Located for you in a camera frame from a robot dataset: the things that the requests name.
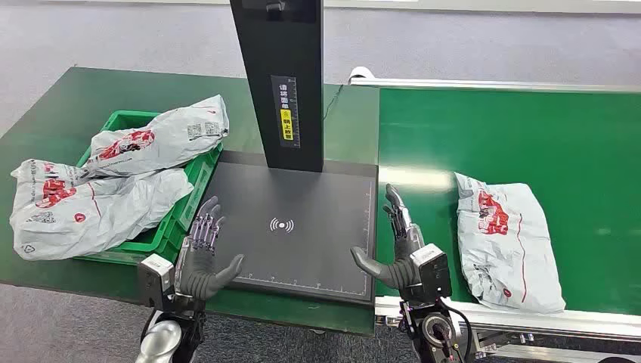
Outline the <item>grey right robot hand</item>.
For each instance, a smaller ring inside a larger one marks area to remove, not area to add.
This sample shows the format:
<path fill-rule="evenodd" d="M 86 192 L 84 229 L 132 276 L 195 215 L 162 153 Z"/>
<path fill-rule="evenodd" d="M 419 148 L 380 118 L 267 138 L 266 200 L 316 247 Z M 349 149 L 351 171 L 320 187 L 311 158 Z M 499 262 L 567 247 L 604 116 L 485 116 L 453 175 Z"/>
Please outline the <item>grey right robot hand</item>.
<path fill-rule="evenodd" d="M 404 204 L 398 189 L 392 184 L 386 185 L 384 205 L 394 238 L 395 260 L 384 265 L 370 258 L 360 247 L 350 249 L 355 264 L 369 276 L 381 281 L 387 287 L 403 290 L 420 282 L 417 267 L 410 255 L 425 246 L 420 227 L 413 222 L 410 211 Z"/>

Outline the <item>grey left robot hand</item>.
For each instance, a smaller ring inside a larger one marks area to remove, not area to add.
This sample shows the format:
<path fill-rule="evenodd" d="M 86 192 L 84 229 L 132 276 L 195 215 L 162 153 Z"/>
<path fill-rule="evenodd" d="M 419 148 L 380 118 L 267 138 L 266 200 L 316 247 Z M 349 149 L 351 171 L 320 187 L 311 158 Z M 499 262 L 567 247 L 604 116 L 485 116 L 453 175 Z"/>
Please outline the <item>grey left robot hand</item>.
<path fill-rule="evenodd" d="M 243 254 L 236 255 L 228 267 L 215 271 L 215 243 L 224 221 L 216 196 L 199 208 L 178 257 L 175 275 L 178 293 L 207 301 L 241 273 Z"/>

